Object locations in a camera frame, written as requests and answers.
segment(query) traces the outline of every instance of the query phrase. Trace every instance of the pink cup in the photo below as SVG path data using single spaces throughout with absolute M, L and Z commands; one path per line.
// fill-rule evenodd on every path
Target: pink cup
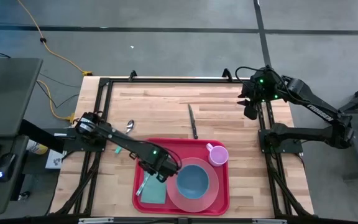
M 229 159 L 227 149 L 222 146 L 212 146 L 210 143 L 206 145 L 209 151 L 208 160 L 212 166 L 221 166 Z

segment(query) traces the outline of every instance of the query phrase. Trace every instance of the pink plate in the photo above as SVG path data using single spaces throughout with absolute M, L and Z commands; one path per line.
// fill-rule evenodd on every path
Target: pink plate
M 200 212 L 206 210 L 215 201 L 219 190 L 218 176 L 215 170 L 202 159 L 195 157 L 187 158 L 181 161 L 182 167 L 187 165 L 198 165 L 202 167 L 209 178 L 209 188 L 199 199 L 188 199 L 179 193 L 177 189 L 177 175 L 167 179 L 167 192 L 171 201 L 180 209 L 186 212 Z

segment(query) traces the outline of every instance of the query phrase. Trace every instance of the gray floor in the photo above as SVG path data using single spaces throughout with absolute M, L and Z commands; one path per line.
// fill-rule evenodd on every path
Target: gray floor
M 23 2 L 45 26 L 257 28 L 252 0 Z M 267 29 L 358 30 L 358 1 L 260 0 L 260 5 Z M 31 25 L 31 20 L 16 1 L 0 0 L 0 24 Z M 144 76 L 218 77 L 224 68 L 234 71 L 241 65 L 264 64 L 258 34 L 44 32 L 44 36 L 51 49 L 96 75 L 128 75 L 136 70 Z M 358 90 L 358 35 L 268 35 L 267 43 L 276 71 L 303 79 L 333 106 L 343 105 Z M 81 83 L 78 70 L 46 52 L 38 32 L 0 30 L 0 52 L 43 58 L 43 74 L 72 85 Z M 79 92 L 78 88 L 40 79 L 48 83 L 57 102 Z M 76 100 L 71 100 L 57 113 L 67 116 L 75 106 Z M 296 126 L 325 126 L 300 106 L 292 105 L 291 110 Z M 68 125 L 50 114 L 48 100 L 38 87 L 25 117 L 43 128 Z M 342 175 L 357 171 L 354 151 L 318 142 L 305 143 L 304 150 L 315 213 L 358 220 L 358 181 L 342 181 Z M 45 213 L 55 178 L 32 177 L 39 180 L 41 190 L 35 188 L 26 203 L 9 206 L 3 217 Z

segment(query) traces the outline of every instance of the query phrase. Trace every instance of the plastic tray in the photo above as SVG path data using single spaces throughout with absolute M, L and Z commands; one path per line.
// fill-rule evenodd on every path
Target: plastic tray
M 164 139 L 150 138 L 150 142 L 154 142 L 160 146 L 175 151 L 181 159 L 189 157 L 197 157 L 208 162 L 207 143 L 213 146 L 224 146 L 223 143 L 215 140 L 193 140 L 193 139 Z M 219 179 L 219 192 L 214 203 L 201 212 L 190 213 L 179 209 L 170 200 L 168 194 L 165 204 L 143 203 L 140 196 L 136 196 L 136 191 L 143 183 L 144 171 L 138 165 L 135 167 L 134 189 L 132 192 L 132 203 L 134 207 L 144 213 L 162 213 L 162 214 L 180 214 L 180 215 L 222 215 L 229 208 L 229 172 L 227 163 L 220 167 L 213 167 Z

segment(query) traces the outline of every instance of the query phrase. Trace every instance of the metal spoon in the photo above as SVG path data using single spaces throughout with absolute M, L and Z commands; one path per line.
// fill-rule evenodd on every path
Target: metal spoon
M 135 121 L 134 120 L 130 120 L 128 121 L 127 124 L 127 131 L 125 132 L 126 135 L 128 135 L 135 127 Z M 121 152 L 122 147 L 121 146 L 117 146 L 116 148 L 116 154 L 119 154 L 119 152 Z

